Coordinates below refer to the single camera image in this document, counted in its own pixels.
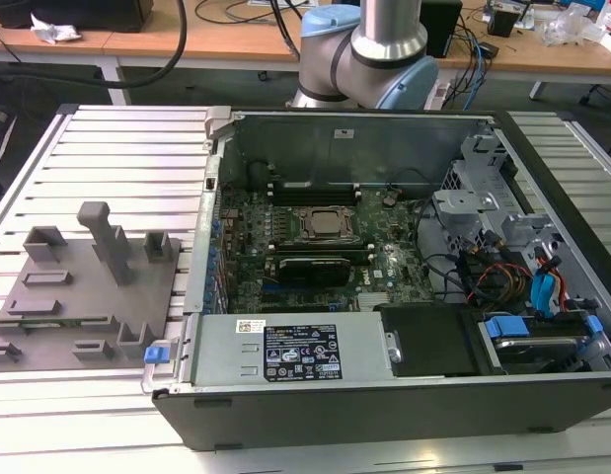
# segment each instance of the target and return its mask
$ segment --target table leg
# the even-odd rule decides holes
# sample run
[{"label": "table leg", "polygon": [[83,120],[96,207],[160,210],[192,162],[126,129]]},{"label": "table leg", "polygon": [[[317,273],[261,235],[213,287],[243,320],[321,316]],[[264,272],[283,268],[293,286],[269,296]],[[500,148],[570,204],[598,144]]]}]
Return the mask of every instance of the table leg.
[{"label": "table leg", "polygon": [[[123,71],[115,56],[104,56],[97,61],[107,81],[122,81]],[[126,89],[108,89],[113,106],[129,106],[129,92]]]},{"label": "table leg", "polygon": [[531,99],[532,101],[537,101],[538,99],[540,99],[542,93],[544,92],[544,89],[546,89],[547,84],[548,82],[536,82],[533,86],[533,89],[531,89],[531,92],[529,93],[529,99]]}]

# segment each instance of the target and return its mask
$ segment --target sticker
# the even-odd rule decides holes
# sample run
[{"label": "sticker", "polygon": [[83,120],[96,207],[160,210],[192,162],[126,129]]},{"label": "sticker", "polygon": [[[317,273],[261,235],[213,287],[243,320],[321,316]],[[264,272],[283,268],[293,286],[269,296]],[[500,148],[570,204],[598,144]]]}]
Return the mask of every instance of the sticker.
[{"label": "sticker", "polygon": [[353,138],[355,130],[353,128],[336,128],[334,130],[334,138]]},{"label": "sticker", "polygon": [[262,333],[266,326],[265,319],[238,319],[236,333]]},{"label": "sticker", "polygon": [[268,382],[343,378],[335,324],[266,326],[264,377]]}]

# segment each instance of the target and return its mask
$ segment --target computer case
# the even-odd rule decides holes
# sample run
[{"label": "computer case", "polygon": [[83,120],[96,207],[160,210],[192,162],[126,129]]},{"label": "computer case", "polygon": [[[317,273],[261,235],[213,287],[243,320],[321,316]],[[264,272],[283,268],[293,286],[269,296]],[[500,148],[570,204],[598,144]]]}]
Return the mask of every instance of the computer case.
[{"label": "computer case", "polygon": [[138,33],[147,21],[153,0],[0,0],[3,28],[29,28],[31,13],[55,25],[78,29]]}]

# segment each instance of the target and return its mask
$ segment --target blue latch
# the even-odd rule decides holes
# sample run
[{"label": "blue latch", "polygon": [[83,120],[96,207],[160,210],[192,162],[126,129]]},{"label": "blue latch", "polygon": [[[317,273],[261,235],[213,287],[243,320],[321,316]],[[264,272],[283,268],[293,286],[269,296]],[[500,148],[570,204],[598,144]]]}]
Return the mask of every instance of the blue latch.
[{"label": "blue latch", "polygon": [[529,335],[529,330],[522,316],[494,316],[485,322],[485,327],[492,339],[525,337]]},{"label": "blue latch", "polygon": [[169,362],[169,348],[162,346],[151,346],[145,350],[145,363],[167,363]]},{"label": "blue latch", "polygon": [[599,321],[599,318],[597,318],[596,316],[589,315],[585,319],[585,322],[588,324],[588,327],[590,328],[590,331],[592,331],[593,335],[603,332],[603,325],[601,324],[601,321]]}]

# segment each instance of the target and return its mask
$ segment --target power supply label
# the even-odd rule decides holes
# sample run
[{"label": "power supply label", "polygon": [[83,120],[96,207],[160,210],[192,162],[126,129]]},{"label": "power supply label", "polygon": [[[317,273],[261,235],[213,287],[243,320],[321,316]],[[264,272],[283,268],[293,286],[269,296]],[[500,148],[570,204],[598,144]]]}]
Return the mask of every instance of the power supply label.
[{"label": "power supply label", "polygon": [[343,378],[335,324],[266,326],[264,377],[268,382]]}]

